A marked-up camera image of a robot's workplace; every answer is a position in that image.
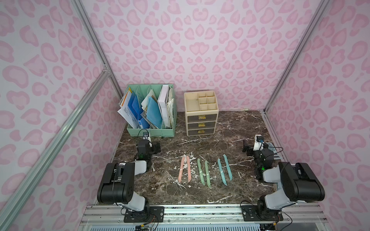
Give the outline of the beige three-drawer organizer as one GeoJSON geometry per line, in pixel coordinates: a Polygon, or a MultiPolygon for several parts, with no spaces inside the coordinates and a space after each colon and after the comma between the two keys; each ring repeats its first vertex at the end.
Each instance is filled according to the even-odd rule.
{"type": "Polygon", "coordinates": [[[215,91],[184,93],[187,136],[202,136],[215,133],[219,108],[215,91]]]}

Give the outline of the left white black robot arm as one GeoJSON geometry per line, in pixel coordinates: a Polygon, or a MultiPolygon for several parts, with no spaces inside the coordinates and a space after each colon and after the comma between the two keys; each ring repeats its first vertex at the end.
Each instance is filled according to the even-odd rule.
{"type": "Polygon", "coordinates": [[[152,155],[161,152],[160,143],[153,143],[148,132],[137,140],[137,154],[131,162],[106,165],[98,191],[102,204],[122,204],[130,212],[149,213],[149,202],[134,191],[135,176],[146,173],[152,164],[152,155]]]}

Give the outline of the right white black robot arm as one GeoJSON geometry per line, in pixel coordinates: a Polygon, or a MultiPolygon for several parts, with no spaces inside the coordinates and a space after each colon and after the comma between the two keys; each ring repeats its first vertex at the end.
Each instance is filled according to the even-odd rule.
{"type": "Polygon", "coordinates": [[[277,149],[270,147],[262,135],[255,135],[253,146],[243,140],[242,151],[253,157],[256,179],[277,186],[275,192],[262,195],[255,206],[256,215],[263,220],[277,218],[283,208],[298,202],[318,202],[325,198],[324,187],[307,163],[280,161],[273,166],[277,149]]]}

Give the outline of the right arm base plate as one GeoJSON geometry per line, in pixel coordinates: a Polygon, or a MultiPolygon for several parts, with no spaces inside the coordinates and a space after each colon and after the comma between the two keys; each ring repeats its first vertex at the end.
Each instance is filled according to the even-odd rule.
{"type": "Polygon", "coordinates": [[[281,211],[259,208],[258,206],[242,205],[241,212],[244,221],[280,222],[284,220],[281,211]]]}

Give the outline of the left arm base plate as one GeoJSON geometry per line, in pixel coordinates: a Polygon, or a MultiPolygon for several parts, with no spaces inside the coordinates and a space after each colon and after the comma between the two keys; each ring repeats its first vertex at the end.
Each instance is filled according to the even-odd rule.
{"type": "Polygon", "coordinates": [[[165,207],[150,206],[143,211],[129,211],[124,214],[124,223],[149,223],[151,221],[161,223],[164,219],[165,207]]]}

